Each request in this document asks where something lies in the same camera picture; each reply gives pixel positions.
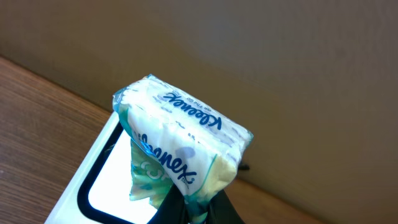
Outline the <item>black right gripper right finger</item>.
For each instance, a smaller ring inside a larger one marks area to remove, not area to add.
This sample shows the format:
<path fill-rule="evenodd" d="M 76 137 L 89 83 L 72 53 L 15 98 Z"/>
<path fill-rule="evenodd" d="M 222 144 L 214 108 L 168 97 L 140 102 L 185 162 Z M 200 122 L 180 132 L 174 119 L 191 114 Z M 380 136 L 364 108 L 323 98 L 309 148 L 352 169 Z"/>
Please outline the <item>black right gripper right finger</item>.
<path fill-rule="evenodd" d="M 206 224 L 244 224 L 224 190 L 210 200 Z"/>

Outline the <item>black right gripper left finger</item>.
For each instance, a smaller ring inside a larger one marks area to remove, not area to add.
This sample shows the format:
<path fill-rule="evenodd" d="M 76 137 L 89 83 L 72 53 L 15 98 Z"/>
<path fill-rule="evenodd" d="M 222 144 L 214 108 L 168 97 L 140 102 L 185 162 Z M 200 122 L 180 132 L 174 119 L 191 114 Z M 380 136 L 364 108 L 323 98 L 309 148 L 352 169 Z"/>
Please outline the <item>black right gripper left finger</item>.
<path fill-rule="evenodd" d="M 175 184 L 148 224 L 188 224 L 189 217 L 184 197 Z"/>

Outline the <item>teal tissue pack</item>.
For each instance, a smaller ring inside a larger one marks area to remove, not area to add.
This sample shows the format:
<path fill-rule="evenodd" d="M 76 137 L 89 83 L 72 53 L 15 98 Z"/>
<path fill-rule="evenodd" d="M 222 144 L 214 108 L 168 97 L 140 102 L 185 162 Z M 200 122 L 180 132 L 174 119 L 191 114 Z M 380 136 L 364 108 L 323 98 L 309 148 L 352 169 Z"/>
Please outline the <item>teal tissue pack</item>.
<path fill-rule="evenodd" d="M 191 223 L 204 223 L 211 199 L 236 177 L 252 132 L 183 90 L 148 75 L 113 96 L 131 139 L 131 200 L 159 207 L 179 189 Z"/>

